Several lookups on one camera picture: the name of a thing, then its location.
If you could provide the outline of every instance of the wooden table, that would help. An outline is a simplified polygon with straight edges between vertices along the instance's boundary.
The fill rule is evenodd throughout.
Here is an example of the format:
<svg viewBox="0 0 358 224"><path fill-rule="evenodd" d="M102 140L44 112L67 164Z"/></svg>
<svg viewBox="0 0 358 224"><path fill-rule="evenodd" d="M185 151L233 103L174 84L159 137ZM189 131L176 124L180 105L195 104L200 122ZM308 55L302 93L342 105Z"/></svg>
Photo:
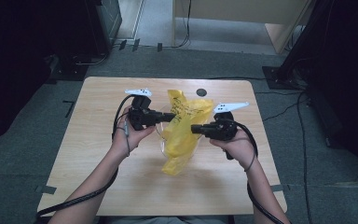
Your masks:
<svg viewBox="0 0 358 224"><path fill-rule="evenodd" d="M175 18L187 18L189 2L173 0L173 45ZM282 53L296 27L306 24L314 3L314 0L197 0L191 3L190 18L265 23L275 51Z"/></svg>
<svg viewBox="0 0 358 224"><path fill-rule="evenodd" d="M280 185L252 85L244 80L170 78L89 77L62 140L47 185L57 188L44 194L38 211L62 203L91 173L111 145L112 124L126 89L148 88L151 109L169 104L167 90L182 90L187 99L199 98L196 90L215 104L249 102L233 112L245 124L258 144L259 160L271 186ZM106 192L98 216L181 216L252 214L246 192L246 175L237 161L201 137L185 170L170 176L161 172L166 158L161 153L157 132L144 139L119 166L115 183ZM282 191L275 195L286 211Z"/></svg>

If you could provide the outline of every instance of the right hand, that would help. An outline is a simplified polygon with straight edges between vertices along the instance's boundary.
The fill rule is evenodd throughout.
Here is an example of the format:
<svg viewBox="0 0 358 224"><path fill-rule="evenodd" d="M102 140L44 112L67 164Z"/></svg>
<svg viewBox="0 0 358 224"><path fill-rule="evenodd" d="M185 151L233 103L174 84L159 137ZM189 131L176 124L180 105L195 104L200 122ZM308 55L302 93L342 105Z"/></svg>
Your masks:
<svg viewBox="0 0 358 224"><path fill-rule="evenodd" d="M210 143L226 150L240 163L243 169L247 169L251 165L255 150L249 140L249 136L243 130L239 129L235 137L229 141L210 139Z"/></svg>

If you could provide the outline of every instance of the floor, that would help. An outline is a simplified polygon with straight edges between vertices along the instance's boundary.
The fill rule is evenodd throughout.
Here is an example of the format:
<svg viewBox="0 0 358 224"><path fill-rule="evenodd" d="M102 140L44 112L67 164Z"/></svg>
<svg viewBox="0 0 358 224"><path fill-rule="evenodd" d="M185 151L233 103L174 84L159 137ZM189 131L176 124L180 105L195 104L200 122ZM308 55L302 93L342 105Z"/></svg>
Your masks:
<svg viewBox="0 0 358 224"><path fill-rule="evenodd" d="M119 4L123 23L117 41L133 43L139 38L143 46L172 45L172 1L119 0ZM184 42L186 25L187 18L176 18L175 46ZM188 25L190 38L182 49L276 55L263 23L190 19Z"/></svg>

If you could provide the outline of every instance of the gray carpet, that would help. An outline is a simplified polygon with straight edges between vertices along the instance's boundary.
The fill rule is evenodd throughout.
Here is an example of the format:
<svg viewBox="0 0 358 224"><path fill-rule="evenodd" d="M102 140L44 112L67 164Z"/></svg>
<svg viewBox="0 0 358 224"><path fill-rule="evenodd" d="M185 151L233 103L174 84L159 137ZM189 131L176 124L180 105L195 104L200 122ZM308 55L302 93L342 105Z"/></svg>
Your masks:
<svg viewBox="0 0 358 224"><path fill-rule="evenodd" d="M279 56L140 47L114 49L102 63L89 68L88 77L258 77L261 67L279 66ZM250 79L263 119L296 103L298 94L271 91L265 80ZM0 223L32 223L66 126L69 103L75 101L82 82L46 84L22 109L0 137ZM319 120L307 101L299 105L304 121L308 162L308 192L313 223L358 223L358 158L344 149L324 144ZM296 107L264 122L272 154L293 223L309 223L304 192L304 150ZM235 216L250 223L252 216Z"/></svg>

